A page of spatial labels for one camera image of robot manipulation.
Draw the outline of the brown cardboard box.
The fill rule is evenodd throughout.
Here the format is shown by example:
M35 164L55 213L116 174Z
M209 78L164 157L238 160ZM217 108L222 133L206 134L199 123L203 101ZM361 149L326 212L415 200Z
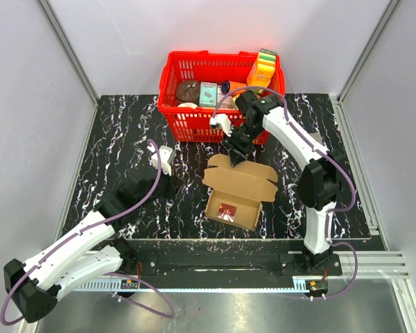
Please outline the brown cardboard box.
M245 161L231 167L229 156L209 158L202 183L211 189L205 216L249 231L256 230L263 203L272 203L278 191L276 171L268 165ZM217 218L222 203L237 207L234 222Z

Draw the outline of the small red plastic packet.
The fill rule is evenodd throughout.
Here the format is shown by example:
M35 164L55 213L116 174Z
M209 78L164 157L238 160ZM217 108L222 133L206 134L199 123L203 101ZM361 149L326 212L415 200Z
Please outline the small red plastic packet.
M234 222L237 207L222 203L219 206L217 218L227 222Z

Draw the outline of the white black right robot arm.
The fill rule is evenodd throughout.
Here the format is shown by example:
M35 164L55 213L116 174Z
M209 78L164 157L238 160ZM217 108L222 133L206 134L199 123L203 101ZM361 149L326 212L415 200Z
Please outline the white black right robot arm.
M214 112L209 124L220 128L231 165L236 167L251 154L253 141L266 131L294 157L302 170L297 195L306 208L306 234L302 254L294 266L311 275L331 262L333 214L350 210L356 201L355 186L343 168L344 154L331 151L315 140L289 113L285 97L273 89L259 97L254 87L236 89L236 106L245 121L235 126L225 114Z

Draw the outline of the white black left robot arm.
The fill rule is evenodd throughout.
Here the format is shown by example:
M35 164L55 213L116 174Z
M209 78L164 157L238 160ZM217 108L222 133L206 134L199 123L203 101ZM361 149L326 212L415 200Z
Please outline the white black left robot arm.
M6 310L14 303L22 319L34 323L49 314L68 293L101 275L140 274L140 255L119 232L127 215L158 198L172 199L182 180L158 171L155 178L128 176L104 193L85 218L54 244L21 262L3 268L6 299L1 322L9 325Z

